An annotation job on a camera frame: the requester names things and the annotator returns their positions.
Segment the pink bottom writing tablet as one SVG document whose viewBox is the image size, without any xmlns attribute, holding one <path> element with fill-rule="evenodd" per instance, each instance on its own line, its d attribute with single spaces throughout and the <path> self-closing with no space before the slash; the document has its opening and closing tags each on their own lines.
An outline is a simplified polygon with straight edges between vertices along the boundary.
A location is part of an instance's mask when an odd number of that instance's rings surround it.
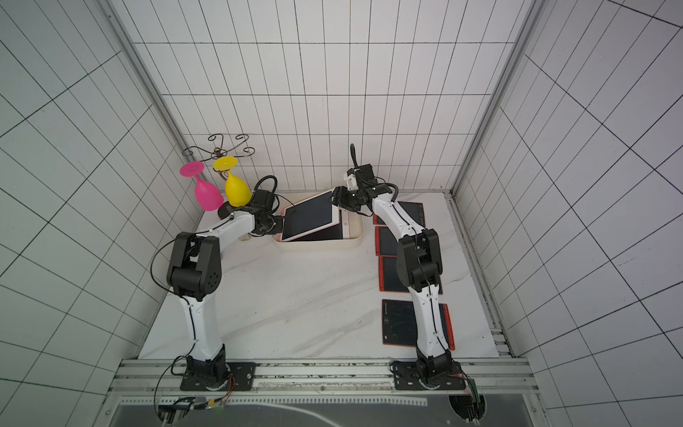
<svg viewBox="0 0 683 427">
<path fill-rule="evenodd" d="M 340 210 L 340 222 L 309 235 L 296 238 L 293 242 L 331 241 L 352 239 L 350 213 Z"/>
</svg>

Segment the red writing tablet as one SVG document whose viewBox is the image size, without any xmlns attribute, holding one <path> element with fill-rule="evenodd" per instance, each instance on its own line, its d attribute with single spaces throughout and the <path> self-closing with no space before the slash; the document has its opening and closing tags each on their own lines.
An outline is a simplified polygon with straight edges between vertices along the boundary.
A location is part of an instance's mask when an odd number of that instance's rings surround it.
<svg viewBox="0 0 683 427">
<path fill-rule="evenodd" d="M 378 256 L 397 256 L 397 240 L 386 226 L 375 227 L 375 254 Z"/>
<path fill-rule="evenodd" d="M 410 215 L 413 220 L 419 223 L 422 227 L 426 227 L 425 213 L 422 203 L 398 201 L 398 204 Z"/>
<path fill-rule="evenodd" d="M 448 306 L 439 304 L 442 329 L 449 350 L 455 350 L 455 338 Z M 382 300 L 382 343 L 404 347 L 416 347 L 417 324 L 412 302 Z"/>
<path fill-rule="evenodd" d="M 397 258 L 395 256 L 380 256 L 379 288 L 381 292 L 407 294 L 408 288 L 401 283 L 397 272 Z"/>
</svg>

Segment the white pink writing tablet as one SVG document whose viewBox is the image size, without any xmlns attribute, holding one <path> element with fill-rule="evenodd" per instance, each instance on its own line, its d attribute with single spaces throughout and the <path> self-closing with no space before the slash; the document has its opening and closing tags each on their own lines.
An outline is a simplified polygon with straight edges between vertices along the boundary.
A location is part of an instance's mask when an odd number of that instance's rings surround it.
<svg viewBox="0 0 683 427">
<path fill-rule="evenodd" d="M 332 198 L 333 191 L 328 190 L 288 206 L 281 214 L 284 220 L 280 239 L 288 242 L 338 225 L 340 209 Z"/>
</svg>

